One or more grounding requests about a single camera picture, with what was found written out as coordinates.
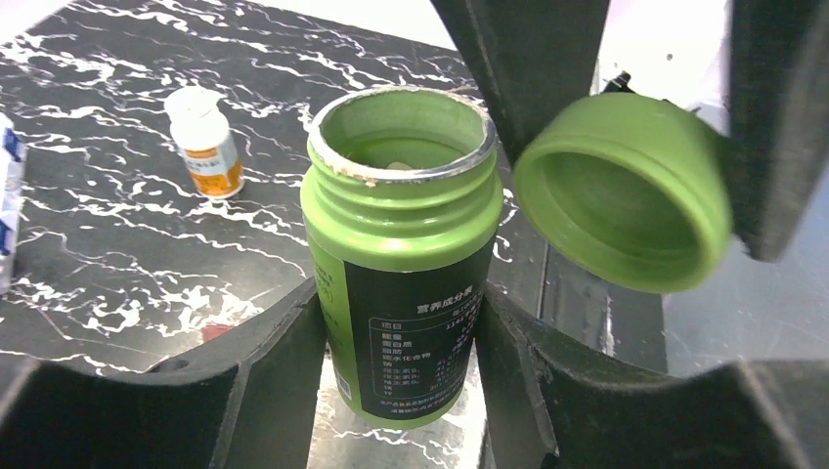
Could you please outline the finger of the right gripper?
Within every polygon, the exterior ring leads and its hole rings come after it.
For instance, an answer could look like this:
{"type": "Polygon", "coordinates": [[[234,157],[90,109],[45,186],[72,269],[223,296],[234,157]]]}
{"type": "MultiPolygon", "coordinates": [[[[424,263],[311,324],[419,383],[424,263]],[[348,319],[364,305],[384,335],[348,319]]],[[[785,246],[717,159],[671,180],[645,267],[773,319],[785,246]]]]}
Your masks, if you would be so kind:
{"type": "Polygon", "coordinates": [[[433,0],[495,122],[521,152],[594,77],[608,0],[433,0]]]}
{"type": "Polygon", "coordinates": [[[726,108],[734,232],[776,262],[828,164],[827,2],[731,2],[726,108]]]}

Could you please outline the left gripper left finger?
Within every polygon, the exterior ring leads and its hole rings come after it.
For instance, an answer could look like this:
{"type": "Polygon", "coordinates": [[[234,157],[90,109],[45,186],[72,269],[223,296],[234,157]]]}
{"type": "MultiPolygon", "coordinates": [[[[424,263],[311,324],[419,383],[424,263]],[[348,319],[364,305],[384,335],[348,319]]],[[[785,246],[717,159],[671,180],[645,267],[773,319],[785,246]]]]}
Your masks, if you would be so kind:
{"type": "Polygon", "coordinates": [[[1,360],[5,468],[302,468],[325,349],[316,285],[144,373],[1,360]]]}

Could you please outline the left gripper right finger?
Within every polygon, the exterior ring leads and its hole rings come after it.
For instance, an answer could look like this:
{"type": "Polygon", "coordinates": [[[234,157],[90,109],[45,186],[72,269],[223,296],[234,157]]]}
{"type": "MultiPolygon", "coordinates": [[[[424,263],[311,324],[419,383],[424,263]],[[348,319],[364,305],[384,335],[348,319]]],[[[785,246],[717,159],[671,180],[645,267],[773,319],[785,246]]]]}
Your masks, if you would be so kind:
{"type": "Polygon", "coordinates": [[[738,361],[671,377],[590,348],[492,286],[475,341],[501,468],[828,464],[825,361],[738,361]]]}

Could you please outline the red pill organizer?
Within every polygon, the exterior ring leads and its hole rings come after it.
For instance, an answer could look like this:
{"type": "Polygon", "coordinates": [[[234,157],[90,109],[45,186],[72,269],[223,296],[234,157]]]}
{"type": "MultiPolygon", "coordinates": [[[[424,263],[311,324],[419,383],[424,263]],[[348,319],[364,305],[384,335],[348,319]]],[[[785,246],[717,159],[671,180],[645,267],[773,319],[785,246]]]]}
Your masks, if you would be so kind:
{"type": "Polygon", "coordinates": [[[202,343],[209,342],[209,341],[223,335],[224,333],[228,332],[229,330],[232,330],[233,328],[234,328],[233,325],[228,325],[228,324],[216,324],[216,323],[208,324],[200,330],[201,342],[202,343]]]}

